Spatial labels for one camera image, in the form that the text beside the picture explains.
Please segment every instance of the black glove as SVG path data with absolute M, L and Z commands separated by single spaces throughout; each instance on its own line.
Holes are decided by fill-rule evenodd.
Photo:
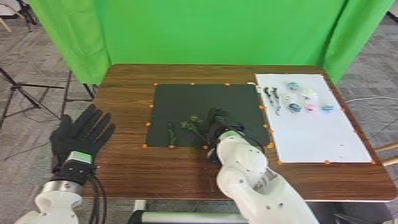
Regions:
M 59 129 L 52 133 L 54 173 L 61 171 L 72 151 L 93 156 L 93 165 L 98 151 L 114 134 L 116 125 L 111 124 L 111 114 L 97 109 L 95 104 L 88 107 L 75 123 L 70 115 L 61 117 Z

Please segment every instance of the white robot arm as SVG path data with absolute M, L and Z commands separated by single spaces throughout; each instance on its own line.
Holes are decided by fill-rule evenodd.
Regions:
M 36 197 L 41 213 L 29 212 L 17 224 L 79 224 L 73 208 L 82 204 L 82 185 L 72 181 L 50 181 Z
M 237 131 L 219 137 L 217 155 L 223 163 L 217 185 L 249 223 L 319 223 L 288 181 L 269 168 L 265 154 Z

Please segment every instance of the green backdrop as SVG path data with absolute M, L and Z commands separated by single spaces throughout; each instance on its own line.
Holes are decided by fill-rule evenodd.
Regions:
M 336 82 L 393 0 L 31 0 L 81 82 L 113 64 L 319 65 Z

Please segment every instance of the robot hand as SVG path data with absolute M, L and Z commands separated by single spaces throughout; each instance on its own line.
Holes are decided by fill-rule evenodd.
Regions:
M 102 110 L 91 105 L 75 123 L 70 115 L 61 118 L 61 125 L 50 137 L 54 177 L 36 197 L 41 212 L 33 211 L 17 224 L 79 223 L 73 208 L 82 203 L 81 195 L 88 179 L 95 178 L 97 154 L 116 130 L 116 125 L 109 124 L 111 114 L 102 115 Z
M 269 168 L 269 160 L 244 125 L 221 109 L 208 118 L 210 161 L 223 165 L 217 185 L 235 200 L 251 224 L 317 224 L 306 201 L 283 176 Z

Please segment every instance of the floor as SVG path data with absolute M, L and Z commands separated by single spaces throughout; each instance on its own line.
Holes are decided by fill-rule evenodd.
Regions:
M 15 33 L 0 27 L 0 66 L 22 82 L 65 86 L 68 66 L 57 53 L 43 28 L 27 32 L 22 20 L 9 20 Z M 386 17 L 370 42 L 347 71 L 338 88 L 347 100 L 372 97 L 398 97 L 398 23 Z M 0 108 L 6 106 L 9 84 L 0 80 Z M 43 90 L 29 88 L 40 96 Z M 86 98 L 82 85 L 73 81 L 72 97 Z M 61 111 L 63 91 L 50 90 L 45 103 L 54 111 Z M 398 141 L 398 102 L 395 100 L 354 101 L 352 112 L 363 126 L 372 145 L 377 147 Z M 68 104 L 66 113 L 81 114 L 88 103 Z M 20 95 L 15 97 L 13 111 L 29 107 Z M 40 110 L 8 118 L 0 131 L 0 223 L 9 224 L 34 209 L 34 197 L 50 177 L 50 144 L 49 136 L 57 127 L 57 120 Z M 398 150 L 383 152 L 386 158 L 398 155 Z M 388 167 L 398 184 L 398 166 Z M 388 203 L 391 214 L 398 218 L 398 200 Z M 127 223 L 134 203 L 132 200 L 113 200 L 109 205 L 109 223 Z M 232 202 L 152 201 L 153 211 L 214 211 L 239 212 Z M 79 207 L 79 217 L 86 223 L 91 201 Z

